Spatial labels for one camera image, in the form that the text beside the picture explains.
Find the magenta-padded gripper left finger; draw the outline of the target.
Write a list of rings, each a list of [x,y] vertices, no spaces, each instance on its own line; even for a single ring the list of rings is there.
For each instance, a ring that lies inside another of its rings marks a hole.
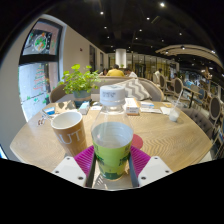
[[[95,163],[94,147],[90,146],[75,157],[66,156],[52,173],[76,185],[91,188]]]

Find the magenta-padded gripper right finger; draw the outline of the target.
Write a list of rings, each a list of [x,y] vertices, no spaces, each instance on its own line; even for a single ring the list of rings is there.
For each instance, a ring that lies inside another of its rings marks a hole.
[[[129,168],[133,187],[143,187],[173,173],[159,156],[150,157],[134,146],[130,149]]]

